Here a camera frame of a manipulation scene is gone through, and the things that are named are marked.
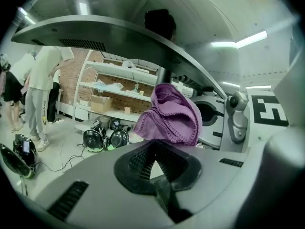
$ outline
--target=black pants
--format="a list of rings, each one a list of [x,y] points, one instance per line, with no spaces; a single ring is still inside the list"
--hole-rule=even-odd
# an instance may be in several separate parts
[[[53,88],[50,91],[49,95],[49,104],[48,104],[48,121],[54,121],[55,120],[55,114],[56,114],[56,101],[58,98],[59,93],[59,84],[57,82],[53,82]]]

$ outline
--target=black cable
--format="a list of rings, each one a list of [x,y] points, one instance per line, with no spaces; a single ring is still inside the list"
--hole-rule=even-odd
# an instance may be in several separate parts
[[[53,171],[53,172],[61,171],[61,170],[63,170],[63,169],[67,166],[67,164],[68,164],[72,159],[74,159],[74,158],[76,158],[76,157],[82,157],[82,158],[84,159],[84,157],[82,156],[82,154],[83,154],[83,152],[84,152],[85,146],[84,146],[84,144],[78,144],[77,146],[79,146],[79,145],[82,145],[82,146],[83,146],[81,155],[72,155],[72,156],[70,157],[70,159],[66,162],[66,164],[64,165],[64,167],[61,168],[61,169],[59,169],[59,170],[52,170],[50,167],[48,167],[48,166],[47,166],[45,163],[43,163],[43,162],[38,162],[38,163],[36,163],[36,165],[38,165],[38,164],[43,164],[43,165],[45,165],[50,171]]]

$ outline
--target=white sneaker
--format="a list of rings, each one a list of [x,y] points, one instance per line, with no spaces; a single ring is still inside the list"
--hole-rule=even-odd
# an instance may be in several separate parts
[[[46,141],[40,141],[40,144],[37,147],[37,151],[38,152],[42,152],[43,150],[45,150],[48,146],[49,146],[50,142],[48,141],[48,139]]]
[[[40,137],[39,137],[38,135],[31,135],[31,136],[30,136],[30,139],[31,139],[32,141],[39,141],[39,140],[40,140]]]

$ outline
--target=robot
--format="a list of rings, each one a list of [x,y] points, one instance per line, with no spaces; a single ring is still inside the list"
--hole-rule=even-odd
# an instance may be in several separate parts
[[[124,38],[128,47],[116,38]],[[143,141],[91,156],[52,181],[35,202],[54,227],[244,228],[259,220],[305,167],[304,113],[290,107],[292,101],[304,103],[304,93],[285,95],[287,88],[302,92],[289,83],[305,75],[303,52],[275,94],[236,92],[228,98],[185,51],[126,21],[63,16],[22,29],[12,40],[153,62],[192,87],[197,93],[192,101],[209,113],[200,135],[205,148]],[[164,175],[150,180],[154,162]]]

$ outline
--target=ceiling light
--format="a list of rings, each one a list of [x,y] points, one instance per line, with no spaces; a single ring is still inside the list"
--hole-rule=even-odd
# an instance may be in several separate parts
[[[26,12],[26,10],[24,10],[23,8],[19,7],[18,10],[23,13],[24,15],[28,15],[28,13]]]
[[[214,48],[236,48],[235,42],[211,42]]]
[[[28,22],[30,22],[31,24],[36,24],[33,20],[31,20],[28,16],[24,16],[24,18],[28,21]]]
[[[229,82],[223,82],[223,84],[229,85],[229,86],[235,86],[235,87],[239,87],[240,88],[240,85],[236,85],[236,84],[229,83]]]
[[[236,42],[235,45],[236,45],[236,48],[242,48],[244,46],[247,46],[249,44],[252,44],[254,42],[258,42],[258,41],[261,41],[263,39],[266,39],[268,38],[268,35],[267,35],[267,32],[266,31],[263,31],[263,32],[260,32],[258,34],[255,34],[253,36],[249,36],[239,42]]]
[[[246,89],[255,89],[255,88],[271,88],[271,86],[246,86]]]
[[[82,15],[88,15],[87,4],[80,2],[80,9]]]

